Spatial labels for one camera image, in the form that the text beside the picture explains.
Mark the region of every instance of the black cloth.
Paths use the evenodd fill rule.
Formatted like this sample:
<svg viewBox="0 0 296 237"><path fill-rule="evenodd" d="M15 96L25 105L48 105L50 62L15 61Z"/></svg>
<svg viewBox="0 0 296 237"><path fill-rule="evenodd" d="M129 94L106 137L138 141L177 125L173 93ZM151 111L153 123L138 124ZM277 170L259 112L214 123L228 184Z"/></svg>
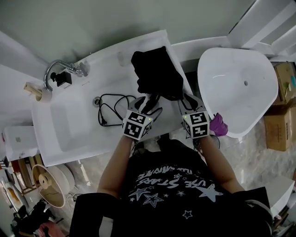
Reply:
<svg viewBox="0 0 296 237"><path fill-rule="evenodd" d="M159 94L168 100L183 98L183 77L176 70L165 46L146 52L136 51L131 63L139 77L138 92Z"/></svg>
<svg viewBox="0 0 296 237"><path fill-rule="evenodd" d="M197 152L177 140L159 145L161 152L130 158L120 200L104 193L77 198L71 237L271 236L265 188L230 194Z"/></svg>

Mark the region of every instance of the white sink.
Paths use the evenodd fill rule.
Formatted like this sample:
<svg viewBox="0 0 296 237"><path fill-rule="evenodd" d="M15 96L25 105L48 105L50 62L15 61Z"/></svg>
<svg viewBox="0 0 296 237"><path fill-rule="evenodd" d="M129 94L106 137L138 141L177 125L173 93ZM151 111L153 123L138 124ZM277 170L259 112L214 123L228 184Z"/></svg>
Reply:
<svg viewBox="0 0 296 237"><path fill-rule="evenodd" d="M184 79L183 89L191 89L180 63L167 39L166 31L157 31L121 42L98 51L80 62L90 68L87 77L72 76L73 85L66 89L57 88L53 83L53 98L50 103L35 102L32 108L33 123L38 146L45 166L57 165L112 151L122 129L102 127L98 123L98 108L92 104L102 94L138 93L138 77L130 60L135 51L148 51L166 46L175 68ZM116 97L103 97L103 102L114 106ZM145 139L180 128L181 116L177 102L161 97L159 104L163 112L153 124ZM126 101L117 106L122 117L126 114ZM109 124L121 121L107 107L103 107L104 119Z"/></svg>
<svg viewBox="0 0 296 237"><path fill-rule="evenodd" d="M199 60L197 77L209 116L222 115L229 137L246 135L278 95L271 62L253 50L209 49Z"/></svg>

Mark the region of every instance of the cardboard box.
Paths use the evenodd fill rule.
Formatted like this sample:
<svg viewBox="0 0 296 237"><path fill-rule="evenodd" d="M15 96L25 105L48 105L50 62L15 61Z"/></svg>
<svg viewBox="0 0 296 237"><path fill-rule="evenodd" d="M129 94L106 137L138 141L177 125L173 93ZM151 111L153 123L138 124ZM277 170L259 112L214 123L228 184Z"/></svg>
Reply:
<svg viewBox="0 0 296 237"><path fill-rule="evenodd" d="M292 81L295 77L295 66L292 62L282 62L274 66L274 70L277 74L278 95L272 105L286 105L296 95L296 87Z"/></svg>
<svg viewBox="0 0 296 237"><path fill-rule="evenodd" d="M288 104L272 106L264 116L266 146L285 151L296 141L296 98Z"/></svg>

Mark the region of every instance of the person's right arm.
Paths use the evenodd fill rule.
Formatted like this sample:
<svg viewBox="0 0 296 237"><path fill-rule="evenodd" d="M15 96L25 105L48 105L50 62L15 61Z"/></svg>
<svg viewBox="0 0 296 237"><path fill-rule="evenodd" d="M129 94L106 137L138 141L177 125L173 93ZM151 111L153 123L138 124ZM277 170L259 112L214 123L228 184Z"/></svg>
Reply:
<svg viewBox="0 0 296 237"><path fill-rule="evenodd" d="M213 139L206 136L202 137L199 142L208 168L221 187L230 193L244 191L243 187L238 183L230 164L216 147Z"/></svg>

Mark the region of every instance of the green-gray wall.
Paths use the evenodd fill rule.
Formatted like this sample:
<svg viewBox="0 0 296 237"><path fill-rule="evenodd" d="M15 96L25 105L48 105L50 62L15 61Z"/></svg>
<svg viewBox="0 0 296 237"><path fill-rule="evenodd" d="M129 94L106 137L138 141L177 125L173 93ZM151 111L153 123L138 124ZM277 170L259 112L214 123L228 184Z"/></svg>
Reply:
<svg viewBox="0 0 296 237"><path fill-rule="evenodd" d="M228 35L253 0L0 0L0 31L46 61L166 29L172 44Z"/></svg>

